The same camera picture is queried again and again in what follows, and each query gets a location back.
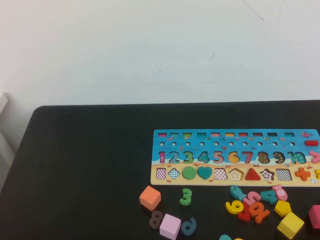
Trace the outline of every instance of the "yellow cube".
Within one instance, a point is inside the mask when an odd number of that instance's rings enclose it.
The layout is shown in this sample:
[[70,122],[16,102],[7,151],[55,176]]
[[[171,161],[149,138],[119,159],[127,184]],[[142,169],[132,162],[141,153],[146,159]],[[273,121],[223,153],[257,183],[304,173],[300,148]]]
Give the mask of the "yellow cube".
[[274,208],[275,212],[280,215],[280,217],[285,217],[288,213],[291,212],[290,203],[287,201],[279,200]]
[[292,239],[301,229],[304,223],[304,221],[302,221],[291,211],[285,216],[284,219],[282,219],[277,229],[287,238]]

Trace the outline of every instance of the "orange cube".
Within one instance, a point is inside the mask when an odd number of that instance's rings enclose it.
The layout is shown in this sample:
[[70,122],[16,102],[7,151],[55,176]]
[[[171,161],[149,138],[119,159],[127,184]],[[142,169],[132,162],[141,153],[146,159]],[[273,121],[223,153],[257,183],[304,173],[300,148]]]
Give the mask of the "orange cube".
[[161,201],[161,193],[154,188],[147,186],[139,198],[140,203],[143,206],[153,211]]

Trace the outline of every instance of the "teal heart piece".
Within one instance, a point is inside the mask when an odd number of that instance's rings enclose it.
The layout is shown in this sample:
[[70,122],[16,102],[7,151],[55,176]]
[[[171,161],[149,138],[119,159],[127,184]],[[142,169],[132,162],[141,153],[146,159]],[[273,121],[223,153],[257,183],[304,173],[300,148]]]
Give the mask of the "teal heart piece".
[[212,168],[208,166],[207,167],[200,166],[198,168],[198,175],[200,178],[207,180],[212,175]]
[[228,235],[223,234],[220,236],[219,240],[232,240],[232,239]]

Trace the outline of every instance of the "wooden puzzle board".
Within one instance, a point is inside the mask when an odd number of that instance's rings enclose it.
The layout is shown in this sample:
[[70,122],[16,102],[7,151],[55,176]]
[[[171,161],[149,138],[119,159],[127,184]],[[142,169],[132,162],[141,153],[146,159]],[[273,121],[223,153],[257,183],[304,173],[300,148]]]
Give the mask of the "wooden puzzle board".
[[319,187],[319,142],[315,129],[159,129],[151,184]]

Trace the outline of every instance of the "wooden toy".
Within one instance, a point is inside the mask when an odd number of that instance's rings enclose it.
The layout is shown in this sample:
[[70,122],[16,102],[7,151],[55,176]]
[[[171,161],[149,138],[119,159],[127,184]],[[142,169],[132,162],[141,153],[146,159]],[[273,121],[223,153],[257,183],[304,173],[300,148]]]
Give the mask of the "wooden toy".
[[188,206],[191,204],[191,197],[192,197],[192,191],[188,188],[184,188],[182,190],[183,192],[183,197],[180,198],[180,204],[183,206]]
[[149,220],[150,227],[155,230],[158,229],[162,219],[164,219],[164,214],[161,211],[153,211]]
[[236,185],[232,185],[230,187],[230,194],[232,197],[234,197],[235,199],[242,201],[242,199],[244,199],[247,195],[244,194],[242,192],[242,190],[240,189],[240,187],[236,186]]
[[317,153],[317,152],[315,152],[315,151],[310,151],[310,152],[309,152],[309,155],[312,156],[312,157],[314,157],[314,159],[311,160],[311,162],[312,162],[313,164],[316,164],[317,162],[320,161],[320,153]]
[[259,181],[261,177],[253,168],[250,168],[244,179],[247,181],[248,180]]
[[229,202],[226,202],[225,208],[231,214],[238,214],[244,210],[244,205],[242,202],[234,200],[231,205]]
[[287,201],[279,200],[275,205],[274,211],[279,214],[280,217],[285,217],[288,213],[291,212],[290,203]]
[[320,179],[320,169],[315,170],[314,173],[316,174],[316,178]]
[[304,221],[302,221],[291,211],[284,217],[284,219],[282,219],[277,229],[287,238],[292,239],[301,229],[304,223]]
[[243,202],[247,203],[250,206],[253,203],[255,203],[256,201],[259,202],[260,200],[261,200],[260,194],[255,192],[255,191],[251,191],[251,192],[248,193],[248,197],[245,197],[243,199]]
[[311,181],[295,176],[299,167],[306,174],[310,168],[320,169],[319,142],[315,129],[157,129],[150,181],[153,185],[320,187],[316,177]]
[[151,186],[147,186],[139,198],[143,206],[153,211],[161,201],[161,193]]
[[275,191],[275,194],[278,200],[286,201],[288,199],[287,192],[283,190],[281,185],[273,186],[272,190]]
[[308,177],[311,176],[311,172],[305,171],[303,167],[299,167],[299,171],[295,172],[295,176],[301,178],[302,181],[307,181]]
[[185,221],[181,225],[181,231],[185,236],[191,236],[194,234],[197,228],[197,222],[194,217],[191,217],[190,221]]
[[260,224],[263,219],[270,215],[270,211],[265,210],[265,206],[259,201],[249,206],[249,212],[251,217],[255,217],[254,221],[257,224]]
[[175,216],[165,214],[160,225],[160,235],[175,240],[180,230],[181,220]]
[[277,202],[276,192],[269,190],[269,191],[262,191],[260,193],[261,199],[264,201],[269,202],[270,204],[275,204]]
[[219,237],[219,240],[232,240],[231,237],[229,237],[228,235],[226,234],[223,234]]
[[244,202],[243,203],[243,212],[239,212],[238,213],[238,219],[245,221],[245,222],[249,222],[250,221],[250,212],[249,212],[249,205]]
[[314,229],[320,230],[320,205],[313,205],[309,210],[309,218]]

